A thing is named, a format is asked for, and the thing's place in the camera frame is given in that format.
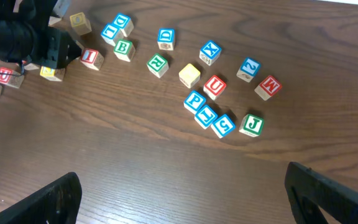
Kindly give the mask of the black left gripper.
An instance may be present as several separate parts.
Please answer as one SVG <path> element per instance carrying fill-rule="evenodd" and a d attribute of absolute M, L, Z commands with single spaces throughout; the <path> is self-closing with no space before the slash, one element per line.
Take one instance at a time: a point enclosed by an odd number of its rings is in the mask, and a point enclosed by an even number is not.
<path fill-rule="evenodd" d="M 49 27 L 46 32 L 47 51 L 42 66 L 53 69 L 67 67 L 82 54 L 82 49 L 68 32 Z"/>

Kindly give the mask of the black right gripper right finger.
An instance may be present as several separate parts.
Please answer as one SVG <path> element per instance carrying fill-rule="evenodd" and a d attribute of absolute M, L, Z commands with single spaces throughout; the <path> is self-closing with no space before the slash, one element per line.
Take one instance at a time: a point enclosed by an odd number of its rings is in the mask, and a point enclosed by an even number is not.
<path fill-rule="evenodd" d="M 339 223 L 358 223 L 358 192 L 311 168 L 290 162 L 285 189 L 297 224 L 327 224 L 321 210 Z"/>

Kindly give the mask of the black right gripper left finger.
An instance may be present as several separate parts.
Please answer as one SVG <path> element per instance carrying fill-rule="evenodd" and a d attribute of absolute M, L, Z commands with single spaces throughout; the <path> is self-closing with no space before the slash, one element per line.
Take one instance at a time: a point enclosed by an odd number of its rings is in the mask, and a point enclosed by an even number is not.
<path fill-rule="evenodd" d="M 80 180 L 69 172 L 0 212 L 0 224 L 76 223 L 82 197 Z"/>

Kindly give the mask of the green R block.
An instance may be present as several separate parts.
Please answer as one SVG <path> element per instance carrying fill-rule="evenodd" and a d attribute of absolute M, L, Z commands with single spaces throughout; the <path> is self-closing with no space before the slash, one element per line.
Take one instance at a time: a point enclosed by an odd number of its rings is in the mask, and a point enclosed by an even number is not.
<path fill-rule="evenodd" d="M 155 54 L 147 62 L 147 67 L 156 77 L 161 78 L 169 69 L 169 64 L 160 54 Z"/>

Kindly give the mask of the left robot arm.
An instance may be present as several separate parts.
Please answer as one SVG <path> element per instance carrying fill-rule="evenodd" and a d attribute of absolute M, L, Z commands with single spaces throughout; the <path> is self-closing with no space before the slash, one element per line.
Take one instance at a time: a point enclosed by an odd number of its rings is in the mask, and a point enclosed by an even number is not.
<path fill-rule="evenodd" d="M 26 61 L 50 68 L 65 68 L 82 54 L 68 32 L 49 26 L 51 16 L 65 13 L 70 1 L 0 1 L 0 59 Z"/>

